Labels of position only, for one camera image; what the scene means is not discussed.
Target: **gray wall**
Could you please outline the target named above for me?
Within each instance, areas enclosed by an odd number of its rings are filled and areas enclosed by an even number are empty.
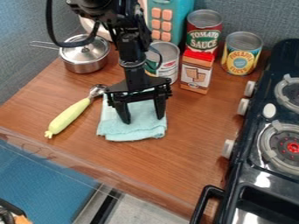
[[[231,32],[253,32],[266,48],[282,39],[299,38],[299,0],[197,0],[196,9],[222,15],[222,38]]]
[[[72,36],[80,23],[65,0],[55,0],[54,22],[59,40]],[[45,28],[45,0],[1,0],[0,105],[58,57],[33,48],[33,40],[50,41]]]

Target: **blue floor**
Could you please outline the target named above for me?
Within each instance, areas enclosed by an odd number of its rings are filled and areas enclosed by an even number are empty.
[[[72,223],[98,185],[0,140],[0,198],[24,210],[34,224]]]

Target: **blue cloth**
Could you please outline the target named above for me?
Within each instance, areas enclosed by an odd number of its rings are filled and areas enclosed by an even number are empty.
[[[71,224],[99,183],[0,140],[0,198],[34,224]]]
[[[166,116],[161,120],[156,118],[154,101],[138,101],[128,105],[131,124],[122,122],[116,110],[108,106],[107,97],[104,95],[97,134],[115,142],[164,137],[167,130]]]

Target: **red label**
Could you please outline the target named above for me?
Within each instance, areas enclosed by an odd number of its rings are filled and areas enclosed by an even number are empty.
[[[164,64],[164,67],[172,67],[174,64],[176,64],[176,61],[172,61],[170,63]]]

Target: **silver pot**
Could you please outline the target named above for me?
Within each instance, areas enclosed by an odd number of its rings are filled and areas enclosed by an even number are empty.
[[[71,37],[66,42],[75,42],[85,39],[88,34]],[[77,47],[49,47],[53,43],[32,41],[31,46],[59,50],[59,56],[64,61],[67,70],[77,74],[89,74],[102,69],[108,62],[110,44],[102,37],[96,37],[94,42]]]

